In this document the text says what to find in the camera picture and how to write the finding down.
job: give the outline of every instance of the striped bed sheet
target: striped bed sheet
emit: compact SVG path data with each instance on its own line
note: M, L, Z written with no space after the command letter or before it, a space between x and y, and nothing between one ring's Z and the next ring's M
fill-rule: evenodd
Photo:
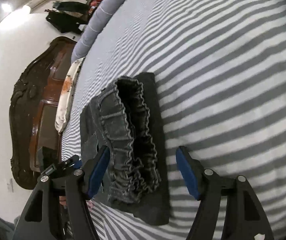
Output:
M154 72L166 138L171 218L152 227L101 205L101 239L185 239L199 203L175 162L186 145L220 175L246 176L286 235L286 0L126 0L83 63L62 159L81 154L80 113L120 75ZM220 239L226 199L213 239Z

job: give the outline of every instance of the carved wooden headboard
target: carved wooden headboard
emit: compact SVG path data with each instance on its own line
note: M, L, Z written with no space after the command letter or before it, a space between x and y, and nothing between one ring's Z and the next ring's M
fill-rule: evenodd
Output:
M54 39L50 47L21 74L14 86L9 108L13 144L11 159L15 181L25 189L37 183L39 162L36 152L42 146L61 154L61 136L54 127L56 109L70 57L76 42Z

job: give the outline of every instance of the black garment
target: black garment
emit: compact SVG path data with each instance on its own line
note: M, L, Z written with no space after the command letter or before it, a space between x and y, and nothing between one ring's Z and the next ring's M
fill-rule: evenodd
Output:
M81 34L82 31L79 29L79 26L88 23L88 21L84 21L72 15L55 11L50 11L46 20L61 33L74 32Z
M88 14L89 5L81 2L55 2L53 8L60 11L78 12L81 14Z
M111 82L80 118L82 161L94 158L102 145L112 153L103 178L104 192L96 198L150 225L167 224L165 139L154 74Z

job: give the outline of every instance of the bed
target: bed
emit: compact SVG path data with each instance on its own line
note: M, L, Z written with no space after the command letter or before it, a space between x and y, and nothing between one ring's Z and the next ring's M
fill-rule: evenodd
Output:
M100 238L186 238L198 202L176 167L175 150L185 145L219 175L246 176L275 239L283 239L286 0L123 2L115 13L102 3L96 11L102 26L91 19L75 46L72 59L86 58L62 136L62 160L81 154L80 114L91 98L116 77L153 72L166 138L171 218L168 225L152 227L94 199L90 212ZM221 238L225 207L222 198L213 239Z

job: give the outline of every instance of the ceiling light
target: ceiling light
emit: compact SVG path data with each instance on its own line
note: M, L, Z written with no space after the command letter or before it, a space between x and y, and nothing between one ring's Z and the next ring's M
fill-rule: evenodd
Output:
M11 12L12 11L12 7L8 4L8 3L3 3L2 4L2 9L6 12Z

